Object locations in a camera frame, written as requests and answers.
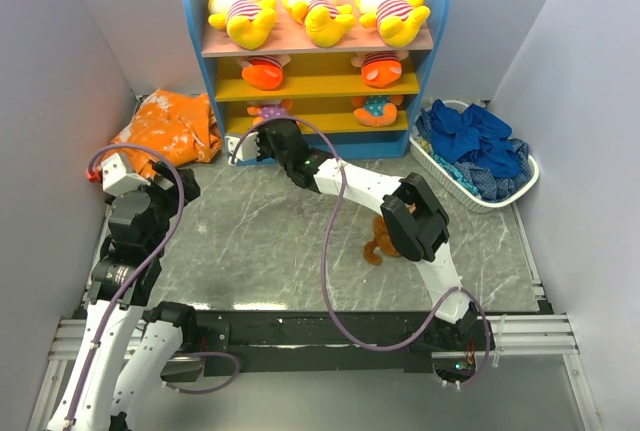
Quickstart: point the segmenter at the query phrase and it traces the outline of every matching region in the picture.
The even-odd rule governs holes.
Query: plush duck
[[[351,64],[360,68],[362,80],[368,86],[384,88],[402,76],[401,61],[409,56],[405,50],[356,53]]]
[[[383,41],[390,46],[406,46],[431,11],[424,0],[356,0],[362,13],[360,24],[365,28],[378,28]]]
[[[238,58],[242,79],[257,89],[271,91],[282,83],[282,68],[291,61],[288,54],[248,56]]]
[[[238,46],[262,46],[276,22],[276,0],[209,0],[209,24]]]
[[[316,46],[336,44],[355,25],[351,5],[338,6],[338,0],[282,0],[287,12],[304,24],[307,36]]]

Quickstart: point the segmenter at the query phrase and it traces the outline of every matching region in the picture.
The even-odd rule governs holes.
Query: striped shirt
[[[327,8],[329,10],[329,16],[331,17],[331,19],[340,14],[340,11],[338,11],[338,9],[328,0],[311,0],[309,1],[309,8],[307,9],[306,16],[308,16],[309,12],[316,6],[324,6],[325,8]]]
[[[379,51],[376,53],[367,53],[362,61],[362,68],[378,61],[396,61],[400,64],[400,60],[395,51]]]
[[[256,64],[264,64],[265,62],[267,62],[282,69],[282,63],[280,63],[280,61],[278,61],[278,58],[276,56],[273,56],[272,54],[249,56],[245,61],[248,61],[253,66],[255,66]]]
[[[253,21],[253,18],[255,18],[256,14],[260,11],[262,11],[262,8],[256,3],[247,0],[238,0],[233,3],[229,11],[227,11],[227,21],[231,20],[234,16],[246,16]]]
[[[398,16],[405,21],[411,11],[413,11],[413,6],[405,0],[385,0],[378,6],[376,26],[380,27],[380,23],[387,16]]]

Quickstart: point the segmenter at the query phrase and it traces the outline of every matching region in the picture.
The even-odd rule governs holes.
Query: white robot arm
[[[275,159],[297,186],[332,195],[340,192],[343,168],[347,177],[344,198],[384,217],[391,242],[415,263],[432,303],[460,286],[449,246],[449,218],[422,176],[387,176],[337,161],[327,152],[309,148],[298,126],[289,120],[270,122],[259,129],[236,150],[238,159]],[[233,152],[238,138],[227,137],[226,144]],[[416,207],[413,213],[409,205]],[[436,317],[456,324],[468,316],[469,304],[466,295],[455,293]]]
[[[131,335],[142,318],[144,308],[129,306],[111,315],[89,371],[87,385],[80,398],[73,423],[68,423],[71,396],[78,384],[80,370],[91,347],[95,327],[108,302],[89,305],[85,334],[77,365],[73,367],[65,393],[49,421],[47,431],[62,431],[72,424],[73,431],[128,431],[137,429],[142,402],[162,384],[161,373],[171,356],[197,337],[195,310],[183,304],[163,302],[151,312],[150,322],[131,359],[124,355]]]

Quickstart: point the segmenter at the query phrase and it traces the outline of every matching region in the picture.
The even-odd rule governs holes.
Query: yellow stuffed toy
[[[316,46],[336,44],[356,23],[351,5],[338,6],[338,0],[282,0],[293,19],[304,24],[307,36]]]
[[[382,40],[401,48],[414,40],[431,10],[424,0],[356,0],[360,24],[378,28]]]
[[[276,0],[209,0],[209,24],[238,46],[262,46],[276,23]]]

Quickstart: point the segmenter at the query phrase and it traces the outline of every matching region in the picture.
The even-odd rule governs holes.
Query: cable
[[[326,145],[329,147],[329,150],[331,151],[331,154],[333,154],[333,157],[336,159],[336,161],[338,161],[338,162],[341,161],[340,156],[338,155],[338,152],[337,152],[336,148],[333,146],[331,141],[329,141],[329,138],[322,131],[320,131],[315,125],[313,125],[312,123],[310,123],[306,119],[297,118],[295,116],[277,116],[277,117],[265,119],[264,121],[261,121],[261,122],[259,122],[257,124],[254,124],[253,126],[251,126],[249,128],[249,130],[240,138],[240,140],[238,141],[238,144],[236,145],[235,149],[233,150],[233,153],[231,155],[231,164],[235,163],[236,155],[238,153],[238,150],[240,149],[240,146],[242,145],[242,143],[244,142],[244,140],[247,138],[247,136],[249,134],[251,134],[252,132],[257,130],[260,126],[262,126],[262,125],[264,125],[266,123],[269,123],[271,121],[277,121],[279,119],[287,119],[287,120],[290,120],[290,121],[295,121],[295,122],[298,122],[298,123],[302,123],[305,126],[308,126],[309,128],[311,128],[326,143]],[[346,174],[346,172],[344,170],[344,166],[340,166],[340,175],[342,177],[342,184],[340,186],[340,192],[338,193],[338,198],[336,200],[336,205],[333,208],[333,212],[331,213],[331,217],[329,218],[329,224],[327,225],[327,230],[326,230],[325,235],[324,235],[324,242],[323,242],[323,245],[322,245],[322,258],[321,258],[321,262],[320,262],[320,274],[321,274],[321,279],[322,279],[322,297],[324,299],[324,303],[325,303],[325,306],[327,307],[327,311],[329,312],[329,316],[331,317],[331,320],[336,325],[336,327],[340,330],[340,332],[349,341],[351,341],[355,345],[358,345],[358,346],[360,346],[360,347],[362,347],[364,349],[367,349],[369,351],[375,351],[375,352],[397,351],[399,349],[404,348],[405,346],[410,345],[416,339],[418,339],[420,337],[420,335],[422,335],[422,333],[427,329],[429,324],[431,324],[431,321],[435,317],[435,314],[438,311],[438,309],[440,309],[440,306],[442,306],[442,303],[444,303],[444,301],[449,296],[451,296],[453,293],[456,293],[456,292],[462,292],[462,293],[466,294],[469,297],[469,299],[471,299],[471,301],[473,301],[473,303],[476,305],[476,308],[478,309],[478,312],[480,313],[480,316],[482,317],[482,323],[484,325],[484,332],[485,332],[484,359],[482,360],[482,363],[480,364],[476,374],[474,374],[473,377],[471,377],[470,379],[468,379],[467,381],[462,383],[462,385],[469,384],[470,382],[472,382],[476,378],[476,376],[482,374],[485,371],[485,369],[486,369],[486,367],[488,365],[489,352],[490,352],[490,349],[491,349],[491,330],[489,329],[489,321],[487,320],[487,316],[486,316],[484,310],[482,309],[482,306],[480,305],[478,300],[468,290],[466,290],[466,289],[464,289],[462,287],[456,287],[456,288],[449,289],[446,293],[444,293],[440,297],[438,302],[435,303],[435,305],[433,306],[433,309],[431,310],[431,312],[429,313],[427,318],[424,320],[422,325],[418,328],[418,330],[415,333],[413,333],[411,336],[409,336],[404,341],[401,341],[401,342],[396,343],[396,344],[392,344],[390,346],[375,346],[375,345],[371,345],[371,344],[368,344],[368,343],[365,343],[365,342],[361,341],[360,339],[356,338],[353,334],[351,334],[349,332],[349,330],[344,326],[344,324],[342,324],[342,322],[340,321],[340,318],[338,318],[338,315],[336,314],[336,311],[333,308],[333,304],[331,303],[331,297],[329,296],[329,289],[328,289],[328,279],[329,279],[328,255],[329,255],[329,240],[330,240],[330,237],[331,237],[331,230],[333,229],[333,225],[335,224],[336,217],[338,216],[338,212],[340,211],[340,207],[342,206],[342,201],[344,199],[344,193],[345,193],[345,190],[347,188],[347,174]]]
[[[182,393],[182,394],[209,394],[209,393],[213,393],[215,391],[219,391],[222,388],[226,388],[240,374],[240,361],[233,354],[221,353],[221,352],[218,352],[218,351],[202,351],[202,352],[199,352],[199,353],[174,354],[174,357],[190,357],[190,356],[196,356],[196,357],[200,357],[200,358],[218,357],[218,358],[230,359],[231,361],[233,361],[233,364],[235,364],[235,369],[233,370],[233,374],[229,377],[229,379],[227,379],[224,383],[219,384],[218,386],[215,386],[213,388],[209,388],[209,389],[183,389],[183,388],[177,387],[175,384],[166,383],[167,388],[173,389],[173,390],[178,391],[179,393]]]
[[[84,387],[86,385],[87,378],[89,376],[89,371],[91,370],[91,365],[93,364],[93,360],[95,358],[96,352],[98,350],[98,346],[100,344],[100,339],[102,338],[104,330],[107,326],[109,317],[111,316],[114,309],[118,305],[118,300],[126,292],[129,286],[131,286],[131,284],[140,276],[140,274],[142,274],[142,272],[147,268],[147,266],[149,266],[149,264],[153,261],[153,259],[155,259],[155,257],[158,256],[158,254],[162,251],[162,249],[167,245],[169,240],[173,237],[174,233],[176,232],[176,229],[178,229],[178,225],[180,224],[180,220],[182,219],[182,212],[184,211],[184,186],[182,185],[182,180],[180,179],[178,170],[162,154],[146,146],[142,146],[139,144],[131,144],[131,143],[118,143],[118,144],[110,144],[108,146],[100,148],[89,159],[89,164],[87,166],[87,175],[89,176],[94,175],[95,173],[94,168],[95,168],[96,162],[104,155],[104,153],[114,149],[136,149],[138,151],[143,151],[147,154],[150,154],[156,157],[157,159],[159,159],[160,161],[162,161],[167,166],[167,168],[169,169],[169,171],[171,172],[171,174],[173,175],[176,181],[176,186],[178,187],[178,209],[176,211],[176,216],[175,216],[176,219],[174,220],[173,224],[169,227],[169,230],[167,231],[167,234],[165,235],[164,239],[158,244],[156,249],[154,249],[151,252],[151,254],[149,254],[149,256],[147,256],[144,259],[144,261],[142,261],[142,263],[140,263],[140,265],[134,270],[134,272],[129,276],[129,278],[124,283],[122,283],[122,286],[118,288],[118,291],[116,291],[116,293],[113,295],[113,297],[109,301],[109,305],[107,306],[107,309],[105,310],[104,315],[102,316],[102,319],[98,324],[96,332],[93,335],[93,339],[91,340],[92,346],[89,348],[87,357],[84,361],[84,364],[82,365],[82,370],[80,371],[80,376],[78,378],[76,389],[74,390],[73,396],[69,403],[69,412],[65,418],[68,424],[64,427],[63,431],[70,431],[73,426],[75,414],[76,414],[76,411],[78,410],[78,404],[80,403],[80,398],[82,397],[82,391],[84,390]],[[235,357],[232,357],[231,355],[229,356],[234,361],[237,361]],[[239,363],[237,363],[236,368],[237,368],[236,372],[234,372],[232,379],[230,379],[229,382],[231,382],[237,376],[239,372]]]

